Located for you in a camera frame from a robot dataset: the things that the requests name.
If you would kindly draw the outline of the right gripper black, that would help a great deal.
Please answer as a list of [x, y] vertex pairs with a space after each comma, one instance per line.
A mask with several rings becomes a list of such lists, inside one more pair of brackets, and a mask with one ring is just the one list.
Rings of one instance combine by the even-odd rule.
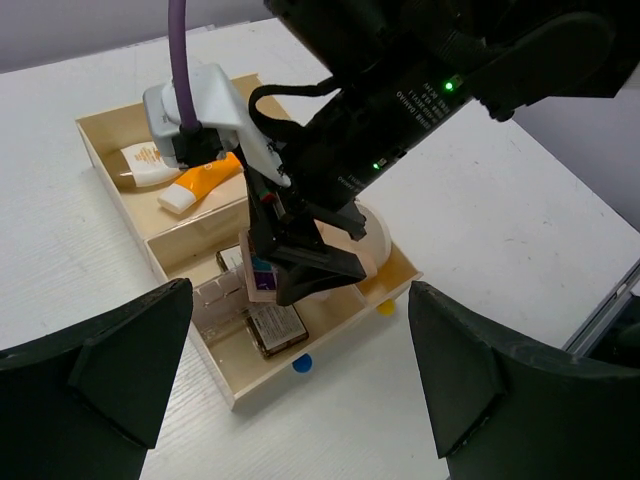
[[278, 147], [288, 188], [247, 170], [250, 237], [262, 260], [277, 268], [276, 303], [290, 306], [366, 278], [357, 255], [328, 244], [314, 219], [356, 238], [364, 223], [346, 208], [410, 149], [450, 117], [447, 89], [343, 89], [306, 126], [258, 109], [275, 89], [257, 89], [249, 112]]

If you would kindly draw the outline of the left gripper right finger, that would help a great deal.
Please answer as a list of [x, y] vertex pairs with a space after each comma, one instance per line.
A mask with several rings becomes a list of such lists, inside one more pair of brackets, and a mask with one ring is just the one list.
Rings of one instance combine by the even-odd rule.
[[409, 290], [437, 456], [453, 479], [635, 479], [639, 372], [539, 342], [432, 285]]

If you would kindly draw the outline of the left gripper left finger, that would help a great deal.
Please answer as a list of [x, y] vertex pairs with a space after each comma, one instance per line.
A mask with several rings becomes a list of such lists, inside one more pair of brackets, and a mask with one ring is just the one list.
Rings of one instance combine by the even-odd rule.
[[180, 278], [1, 353], [4, 479], [137, 479], [188, 334]]

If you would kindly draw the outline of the colourful eyeshadow palette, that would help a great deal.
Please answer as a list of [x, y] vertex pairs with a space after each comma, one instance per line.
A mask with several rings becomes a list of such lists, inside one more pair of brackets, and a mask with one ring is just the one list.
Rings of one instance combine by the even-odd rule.
[[275, 303], [276, 271], [270, 263], [257, 256], [246, 229], [239, 233], [239, 246], [249, 300], [254, 303]]

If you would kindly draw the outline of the nude eyeshadow palette clear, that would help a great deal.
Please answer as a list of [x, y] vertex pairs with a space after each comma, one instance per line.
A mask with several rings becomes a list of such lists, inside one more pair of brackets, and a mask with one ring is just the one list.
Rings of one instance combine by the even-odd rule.
[[248, 306], [244, 272], [234, 268], [194, 289], [192, 322], [207, 344], [216, 344], [246, 326]]

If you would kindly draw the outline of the round white powder puff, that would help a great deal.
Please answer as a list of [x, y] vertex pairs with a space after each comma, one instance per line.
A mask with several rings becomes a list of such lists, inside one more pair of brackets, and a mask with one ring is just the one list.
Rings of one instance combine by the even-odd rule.
[[360, 201], [356, 201], [355, 206], [365, 217], [366, 234], [361, 240], [352, 240], [347, 232], [320, 221], [316, 226], [326, 244], [355, 254], [364, 268], [365, 279], [371, 280], [390, 257], [390, 231], [382, 216], [371, 206]]

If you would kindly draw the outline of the orange sunscreen tube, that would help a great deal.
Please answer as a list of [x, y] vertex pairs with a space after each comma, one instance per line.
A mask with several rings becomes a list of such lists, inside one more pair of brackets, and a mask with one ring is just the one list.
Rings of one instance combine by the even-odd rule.
[[158, 203], [170, 213], [182, 214], [241, 172], [239, 159], [229, 153], [224, 159], [187, 170], [158, 197]]

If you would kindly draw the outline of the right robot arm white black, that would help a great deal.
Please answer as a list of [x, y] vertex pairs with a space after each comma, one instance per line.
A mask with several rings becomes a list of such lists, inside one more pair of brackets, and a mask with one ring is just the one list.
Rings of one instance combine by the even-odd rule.
[[276, 269], [276, 301], [365, 277], [319, 223], [365, 236], [357, 196], [470, 101], [499, 122], [548, 97], [611, 98], [639, 63], [635, 1], [271, 1], [328, 70], [263, 85], [252, 121], [287, 187], [247, 167], [250, 239]]

